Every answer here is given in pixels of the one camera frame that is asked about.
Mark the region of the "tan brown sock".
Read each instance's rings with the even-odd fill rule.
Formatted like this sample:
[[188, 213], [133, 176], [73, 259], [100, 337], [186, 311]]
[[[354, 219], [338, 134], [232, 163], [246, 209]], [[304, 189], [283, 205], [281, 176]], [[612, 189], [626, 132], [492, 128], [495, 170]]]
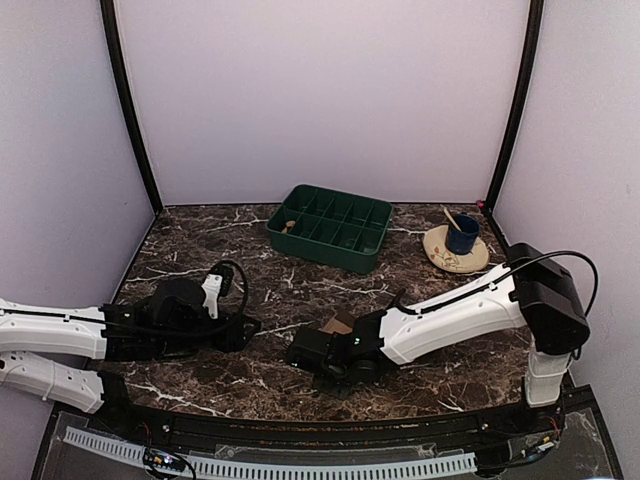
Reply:
[[320, 331], [329, 334], [350, 334], [355, 321], [356, 318], [351, 313], [339, 311], [320, 328]]

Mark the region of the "brown argyle sock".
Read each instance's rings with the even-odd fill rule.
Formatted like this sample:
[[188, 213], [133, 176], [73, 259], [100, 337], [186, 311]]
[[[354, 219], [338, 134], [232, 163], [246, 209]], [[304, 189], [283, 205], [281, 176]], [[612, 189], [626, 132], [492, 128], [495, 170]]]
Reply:
[[285, 227], [282, 229], [283, 234], [288, 234], [296, 225], [295, 220], [287, 221]]

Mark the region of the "green compartment tray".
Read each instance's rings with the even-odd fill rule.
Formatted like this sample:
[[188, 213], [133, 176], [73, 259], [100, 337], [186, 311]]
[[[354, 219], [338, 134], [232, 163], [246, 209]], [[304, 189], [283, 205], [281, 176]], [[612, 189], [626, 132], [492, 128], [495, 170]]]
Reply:
[[[280, 253], [368, 274], [376, 268], [392, 214], [384, 200], [300, 184], [278, 206], [267, 230]], [[283, 234], [291, 220], [295, 227]]]

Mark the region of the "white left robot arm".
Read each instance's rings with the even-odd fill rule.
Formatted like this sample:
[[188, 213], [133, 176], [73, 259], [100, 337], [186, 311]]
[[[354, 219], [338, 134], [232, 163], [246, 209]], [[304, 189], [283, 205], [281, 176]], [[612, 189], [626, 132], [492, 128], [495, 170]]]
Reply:
[[260, 330], [258, 320], [213, 314], [200, 297], [144, 298], [129, 305], [58, 309], [1, 303], [1, 382], [65, 403], [103, 421], [120, 436], [141, 427], [124, 379], [109, 371], [81, 370], [53, 354], [106, 362], [168, 361], [202, 351], [243, 350]]

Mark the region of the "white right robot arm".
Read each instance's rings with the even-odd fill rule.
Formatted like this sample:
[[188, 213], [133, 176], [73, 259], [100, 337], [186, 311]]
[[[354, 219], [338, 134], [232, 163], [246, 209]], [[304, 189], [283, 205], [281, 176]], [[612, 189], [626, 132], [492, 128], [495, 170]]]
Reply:
[[511, 410], [510, 424], [530, 434], [547, 420], [568, 367], [590, 336], [587, 316], [593, 304], [581, 302], [571, 272], [557, 261], [560, 257], [597, 269], [584, 253], [541, 253], [519, 243], [506, 262], [471, 283], [412, 306], [396, 297], [390, 306], [357, 318], [348, 334], [314, 331], [318, 355], [309, 365], [334, 385], [369, 383], [386, 367], [407, 365], [489, 333], [527, 327], [531, 341], [525, 400]]

